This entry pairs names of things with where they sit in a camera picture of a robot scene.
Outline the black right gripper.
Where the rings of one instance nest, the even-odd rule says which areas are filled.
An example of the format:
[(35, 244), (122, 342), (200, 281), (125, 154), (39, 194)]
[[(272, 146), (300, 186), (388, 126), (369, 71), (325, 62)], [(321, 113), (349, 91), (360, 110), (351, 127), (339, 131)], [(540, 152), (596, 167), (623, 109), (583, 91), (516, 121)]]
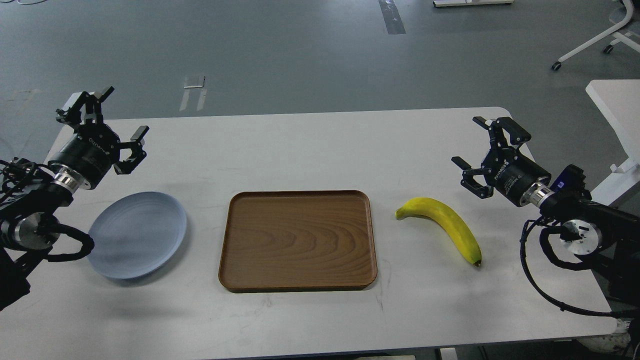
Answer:
[[(480, 199), (491, 198), (496, 189), (516, 207), (524, 207), (530, 202), (525, 199), (530, 187), (536, 182), (548, 185), (551, 180), (548, 171), (518, 150), (531, 140), (531, 134), (508, 116), (494, 120), (474, 116), (472, 121), (487, 130), (491, 150), (480, 168), (472, 168), (459, 156), (451, 157), (451, 162), (462, 170), (461, 186)], [(476, 176), (484, 176), (487, 185), (477, 182)]]

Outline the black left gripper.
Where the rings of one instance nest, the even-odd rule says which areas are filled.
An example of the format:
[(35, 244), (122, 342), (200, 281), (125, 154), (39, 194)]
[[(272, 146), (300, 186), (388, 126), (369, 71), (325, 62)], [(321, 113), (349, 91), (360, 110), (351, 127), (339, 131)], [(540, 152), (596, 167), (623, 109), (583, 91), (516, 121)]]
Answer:
[[(109, 86), (103, 91), (75, 92), (62, 108), (55, 110), (58, 123), (78, 126), (73, 137), (48, 161), (54, 171), (53, 182), (68, 191), (96, 189), (112, 165), (119, 175), (131, 174), (147, 156), (143, 147), (144, 136), (150, 130), (148, 125), (139, 126), (130, 141), (120, 142), (119, 136), (105, 124), (102, 104), (114, 90)], [(131, 153), (120, 161), (120, 150)]]

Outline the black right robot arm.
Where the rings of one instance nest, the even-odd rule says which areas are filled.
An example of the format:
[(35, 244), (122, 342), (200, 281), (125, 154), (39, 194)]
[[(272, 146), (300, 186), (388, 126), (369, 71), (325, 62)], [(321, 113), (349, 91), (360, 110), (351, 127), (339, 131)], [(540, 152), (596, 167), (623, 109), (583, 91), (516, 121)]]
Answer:
[(461, 157), (461, 185), (478, 198), (494, 191), (514, 204), (535, 206), (541, 215), (541, 248), (557, 267), (596, 271), (615, 296), (639, 305), (639, 218), (592, 200), (583, 169), (568, 165), (552, 181), (551, 174), (521, 152), (531, 134), (510, 117), (473, 117), (487, 130), (489, 151), (480, 167)]

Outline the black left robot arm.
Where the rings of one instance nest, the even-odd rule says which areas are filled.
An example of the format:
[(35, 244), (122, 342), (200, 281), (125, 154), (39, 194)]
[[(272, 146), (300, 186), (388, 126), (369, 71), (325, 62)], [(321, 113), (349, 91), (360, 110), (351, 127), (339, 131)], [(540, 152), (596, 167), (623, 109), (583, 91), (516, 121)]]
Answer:
[(94, 240), (60, 223), (55, 211), (71, 205), (78, 189), (95, 189), (109, 170), (130, 174), (146, 158), (148, 126), (123, 142), (105, 123), (102, 105), (113, 91), (73, 93), (55, 111), (73, 134), (46, 164), (17, 157), (1, 162), (2, 309), (29, 294), (28, 276), (41, 262), (76, 261), (93, 251)]

